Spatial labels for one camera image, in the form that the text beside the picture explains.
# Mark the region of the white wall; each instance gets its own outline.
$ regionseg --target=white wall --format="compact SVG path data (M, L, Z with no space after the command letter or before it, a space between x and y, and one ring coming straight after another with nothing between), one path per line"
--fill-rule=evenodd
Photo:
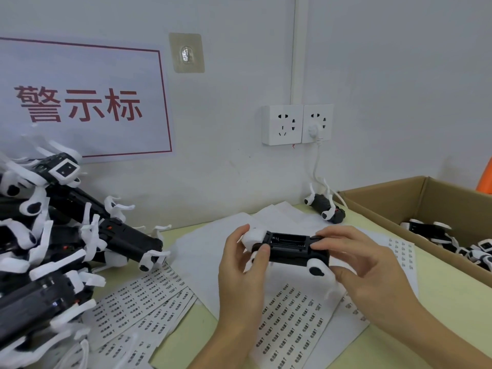
M491 154L490 12L487 0L311 0L304 100L335 103L320 174L338 189L418 174L474 186ZM168 47L168 32L201 33L204 74L165 57L176 154L86 167L86 191L137 204L128 222L148 226L307 192L313 147L261 143L260 107L289 101L293 18L294 0L0 0L0 35Z
M304 103L335 103L325 171L352 188L475 188L492 156L492 0L310 0Z

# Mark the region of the red chinese characters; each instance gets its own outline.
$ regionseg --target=red chinese characters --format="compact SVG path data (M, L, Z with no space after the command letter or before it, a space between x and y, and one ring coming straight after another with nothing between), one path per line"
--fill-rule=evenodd
M60 101L55 99L57 90L46 89L44 86L41 86L39 91L33 86L17 86L14 89L19 92L17 98L21 100L21 106L28 108L33 123L61 121L58 114L58 108L61 107Z
M33 122L37 121L61 121L58 114L58 109L61 107L60 101L55 99L57 90L46 89L41 87L40 91L37 88L28 86L18 86L15 90L19 91L17 98L22 101L22 107L29 109L29 114ZM106 117L101 108L97 104L102 104L103 100L98 98L95 90L88 89L67 89L69 95L77 94L78 96L70 96L65 98L67 104L71 104L72 108L68 115L71 119L78 116L80 121L90 121L91 115L99 115L100 118ZM109 88L109 95L104 96L108 100L107 114L112 114L115 121L120 121L120 117L126 118L128 121L135 119L135 116L142 117L137 104L140 100L135 98L137 92L133 90L121 90L120 94L115 94L113 88Z

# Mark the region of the brown cardboard box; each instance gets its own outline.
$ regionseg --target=brown cardboard box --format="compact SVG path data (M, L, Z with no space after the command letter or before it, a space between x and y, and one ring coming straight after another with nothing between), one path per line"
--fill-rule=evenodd
M452 227L450 235L468 247L492 238L492 195L430 177L385 182L340 193L348 207L435 257L492 287L492 273L461 255L447 251L400 227L410 218L439 221Z

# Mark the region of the electrical outlet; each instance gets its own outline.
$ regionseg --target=electrical outlet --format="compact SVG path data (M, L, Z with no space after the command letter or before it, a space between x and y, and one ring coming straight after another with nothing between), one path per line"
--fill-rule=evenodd
M261 142L299 144L303 136L303 105L263 106Z
M317 137L310 136L309 128L315 126L321 132L318 136L323 140L332 137L333 108L335 105L305 105L303 114L302 143L315 142Z

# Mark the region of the yellow-green table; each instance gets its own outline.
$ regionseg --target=yellow-green table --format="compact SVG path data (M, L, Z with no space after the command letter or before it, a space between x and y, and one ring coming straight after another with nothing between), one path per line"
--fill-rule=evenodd
M305 205L296 208L311 211ZM397 237L358 213L351 210L346 212L345 224ZM185 233L202 225L165 232L165 242L174 243ZM419 299L422 304L447 327L492 357L492 289L420 248L416 248L416 254ZM109 269L101 275L106 277L107 284L102 289L96 288L96 299L141 273L137 264L131 262L124 268ZM210 338L216 324L216 319L205 306L195 304L174 333L157 349L151 364L157 369L185 369ZM243 368L256 367L248 359ZM330 369L427 367L412 351L372 325L330 365Z

